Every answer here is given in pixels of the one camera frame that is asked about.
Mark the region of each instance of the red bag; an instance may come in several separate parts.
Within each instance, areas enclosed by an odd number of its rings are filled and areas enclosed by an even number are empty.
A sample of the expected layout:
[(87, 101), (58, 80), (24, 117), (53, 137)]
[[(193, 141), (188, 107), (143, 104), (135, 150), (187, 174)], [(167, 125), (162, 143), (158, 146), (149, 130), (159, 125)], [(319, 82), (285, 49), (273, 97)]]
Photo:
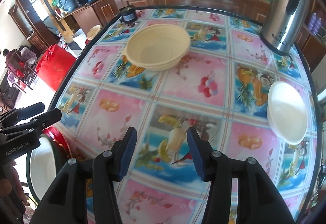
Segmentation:
[(38, 77), (56, 91), (75, 60), (69, 52), (54, 44), (45, 52), (35, 70)]

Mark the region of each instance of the screw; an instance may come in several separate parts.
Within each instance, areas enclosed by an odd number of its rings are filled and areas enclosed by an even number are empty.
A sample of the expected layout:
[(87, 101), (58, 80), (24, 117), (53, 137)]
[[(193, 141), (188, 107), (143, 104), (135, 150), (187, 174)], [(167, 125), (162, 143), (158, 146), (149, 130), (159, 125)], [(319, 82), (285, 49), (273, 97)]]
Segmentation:
[(252, 158), (252, 157), (249, 157), (249, 158), (248, 158), (248, 162), (249, 162), (250, 164), (255, 164), (255, 163), (256, 163), (256, 159), (255, 159), (255, 158)]
[(105, 152), (103, 152), (104, 157), (110, 157), (111, 155), (112, 155), (112, 152), (109, 150), (106, 150)]
[(221, 156), (221, 152), (219, 152), (218, 150), (213, 150), (211, 152), (211, 155), (214, 157), (220, 157)]
[(69, 164), (69, 165), (73, 165), (73, 164), (75, 164), (76, 162), (77, 162), (77, 160), (76, 160), (75, 158), (72, 158), (72, 159), (69, 159), (68, 164)]

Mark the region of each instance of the stainless steel kettle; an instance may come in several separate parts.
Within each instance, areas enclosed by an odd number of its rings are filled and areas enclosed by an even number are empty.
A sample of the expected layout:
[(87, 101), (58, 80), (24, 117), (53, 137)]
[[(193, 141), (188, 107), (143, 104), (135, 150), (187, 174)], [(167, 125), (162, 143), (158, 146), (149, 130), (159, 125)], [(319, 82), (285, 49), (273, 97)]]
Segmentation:
[(272, 0), (260, 39), (276, 54), (286, 56), (309, 9), (309, 0)]

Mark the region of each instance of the patterned tablecloth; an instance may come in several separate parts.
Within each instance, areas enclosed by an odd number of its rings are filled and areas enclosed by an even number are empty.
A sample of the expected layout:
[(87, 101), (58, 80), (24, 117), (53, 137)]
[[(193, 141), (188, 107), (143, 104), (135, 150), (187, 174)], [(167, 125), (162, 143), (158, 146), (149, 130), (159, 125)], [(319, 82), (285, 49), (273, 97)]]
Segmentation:
[[(129, 126), (137, 129), (128, 175), (115, 184), (123, 223), (201, 223), (209, 184), (197, 176), (189, 155), (190, 126), (230, 158), (255, 157), (296, 218), (312, 181), (317, 146), (311, 89), (296, 49), (278, 56), (257, 36), (258, 25), (224, 15), (184, 9), (137, 14), (136, 23), (118, 21), (101, 36), (57, 103), (63, 116), (56, 127), (80, 158), (110, 149)], [(185, 28), (191, 38), (177, 66), (151, 72), (121, 55), (132, 34), (163, 23)], [(309, 109), (308, 132), (298, 145), (286, 144), (268, 125), (267, 94), (277, 80), (292, 85)], [(89, 189), (89, 223), (91, 196)], [(233, 181), (229, 223), (235, 223), (236, 204)]]

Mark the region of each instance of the black canister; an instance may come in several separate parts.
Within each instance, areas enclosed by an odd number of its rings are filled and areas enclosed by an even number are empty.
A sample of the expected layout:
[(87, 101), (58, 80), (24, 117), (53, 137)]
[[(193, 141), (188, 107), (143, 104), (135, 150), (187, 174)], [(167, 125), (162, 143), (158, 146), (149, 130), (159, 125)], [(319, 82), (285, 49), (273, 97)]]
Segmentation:
[(133, 6), (132, 4), (130, 5), (128, 1), (127, 1), (127, 6), (119, 9), (119, 11), (121, 15), (121, 19), (120, 19), (121, 22), (130, 24), (137, 21), (138, 19), (135, 6)]

